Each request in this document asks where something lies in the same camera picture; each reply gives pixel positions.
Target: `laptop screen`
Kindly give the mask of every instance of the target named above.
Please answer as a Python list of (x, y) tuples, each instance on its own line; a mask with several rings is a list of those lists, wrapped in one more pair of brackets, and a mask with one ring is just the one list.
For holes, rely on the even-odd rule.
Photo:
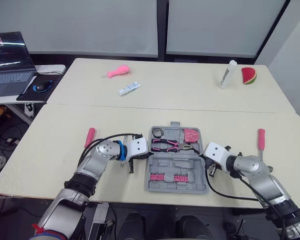
[(0, 33), (0, 71), (35, 69), (21, 33)]

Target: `gray tool case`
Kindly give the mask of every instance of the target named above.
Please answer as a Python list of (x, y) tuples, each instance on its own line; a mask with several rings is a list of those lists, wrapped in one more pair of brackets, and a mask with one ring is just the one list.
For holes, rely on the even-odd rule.
[[(161, 129), (163, 135), (160, 138), (153, 136), (153, 129)], [(178, 143), (187, 144), (184, 141), (184, 129), (194, 129), (199, 133), (199, 139), (191, 145), (200, 153), (191, 150), (179, 150), (178, 152), (154, 152), (151, 148), (167, 149), (171, 148), (167, 143), (152, 143), (153, 139), (175, 140)], [(145, 189), (154, 192), (170, 192), (183, 194), (206, 194), (208, 192), (204, 166), (205, 162), (201, 155), (203, 153), (203, 144), (200, 130), (193, 127), (180, 127), (179, 122), (171, 122), (170, 127), (154, 126), (150, 129), (149, 149), (153, 153), (146, 164)], [(178, 181), (177, 176), (186, 176), (185, 181)]]

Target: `red screwdriver handle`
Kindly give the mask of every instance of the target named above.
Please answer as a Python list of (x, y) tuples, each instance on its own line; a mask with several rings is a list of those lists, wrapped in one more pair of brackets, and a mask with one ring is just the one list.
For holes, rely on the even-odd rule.
[(259, 150), (264, 150), (265, 148), (265, 129), (259, 129), (258, 147)]

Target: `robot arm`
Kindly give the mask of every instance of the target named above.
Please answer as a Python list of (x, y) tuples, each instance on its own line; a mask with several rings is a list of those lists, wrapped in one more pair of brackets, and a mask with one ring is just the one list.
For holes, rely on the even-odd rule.
[[(267, 166), (257, 156), (245, 157), (242, 154), (237, 156), (213, 142), (205, 148), (204, 156), (217, 163), (222, 171), (230, 174), (231, 177), (239, 179), (241, 176), (245, 176), (253, 189), (266, 198), (283, 217), (287, 226), (285, 231), (287, 238), (300, 238), (300, 209), (281, 183), (271, 175), (272, 167)], [(266, 209), (267, 219), (271, 220), (277, 229), (282, 231), (282, 220), (262, 198), (257, 194), (256, 197), (262, 207)]]
[(132, 157), (148, 153), (144, 137), (126, 144), (121, 141), (105, 140), (90, 151), (78, 166), (73, 177), (64, 183), (62, 189), (41, 217), (34, 224), (34, 240), (79, 239), (84, 230), (83, 211), (94, 195), (95, 187), (109, 160), (127, 163)]

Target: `white bottle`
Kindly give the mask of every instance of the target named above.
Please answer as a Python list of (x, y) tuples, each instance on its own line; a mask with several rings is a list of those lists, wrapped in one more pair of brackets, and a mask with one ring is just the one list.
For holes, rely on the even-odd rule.
[(220, 82), (220, 88), (221, 89), (224, 89), (226, 88), (226, 86), (229, 84), (229, 81), (234, 73), (234, 70), (236, 68), (236, 66), (238, 65), (238, 63), (234, 60), (231, 60), (223, 77), (222, 77), (222, 80)]

